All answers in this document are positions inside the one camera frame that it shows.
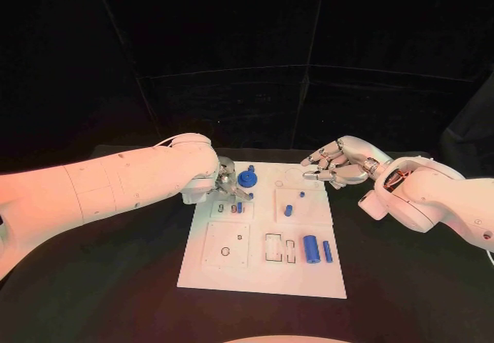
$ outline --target white board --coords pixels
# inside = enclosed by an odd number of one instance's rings
[[[316,166],[235,162],[237,173],[251,164],[258,183],[244,189],[255,195],[244,211],[232,213],[237,202],[218,192],[196,205],[178,286],[346,299],[327,191],[323,182],[301,176]],[[317,237],[317,264],[306,261],[307,235]]]

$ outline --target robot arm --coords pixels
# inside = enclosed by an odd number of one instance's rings
[[[389,213],[412,230],[428,232],[444,222],[469,243],[494,252],[494,179],[470,179],[433,159],[394,160],[362,139],[345,136],[301,162],[319,161],[307,179],[329,181],[336,189],[375,180],[359,206],[376,219]]]
[[[0,279],[57,234],[179,192],[186,204],[217,189],[250,199],[235,180],[232,161],[221,163],[201,134],[179,135],[170,146],[0,176]]]

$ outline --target black table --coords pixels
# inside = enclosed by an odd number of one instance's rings
[[[96,156],[129,147],[101,146]],[[309,151],[217,149],[300,162]],[[195,206],[182,197],[93,222],[28,255],[0,291],[0,342],[224,342],[300,334],[353,342],[493,342],[494,268],[444,225],[427,234],[327,187],[349,299],[181,289]]]

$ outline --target blue cylinder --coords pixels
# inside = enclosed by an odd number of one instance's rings
[[[294,210],[294,207],[291,205],[287,205],[287,208],[286,208],[286,216],[290,217],[291,216],[291,212]]]
[[[332,256],[332,250],[330,250],[330,242],[325,241],[323,246],[325,246],[325,254],[327,256],[327,263],[332,263],[333,262],[333,256]]]
[[[251,188],[258,183],[258,175],[253,171],[242,171],[237,181],[244,188]]]
[[[320,249],[317,248],[316,236],[304,237],[304,250],[307,263],[314,264],[322,262]]]

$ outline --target white cable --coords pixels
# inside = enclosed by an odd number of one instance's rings
[[[166,140],[163,140],[163,141],[162,141],[157,145],[155,145],[155,146],[159,146],[159,145],[162,145],[163,143],[166,143],[168,141],[172,141],[173,138],[178,138],[178,137],[182,136],[182,135],[185,135],[185,134],[178,134],[178,135],[175,135],[175,136],[166,138]]]
[[[487,251],[489,259],[492,260],[492,263],[493,263],[493,265],[494,265],[494,258],[493,258],[492,252],[490,252],[489,250],[486,250],[486,251]]]

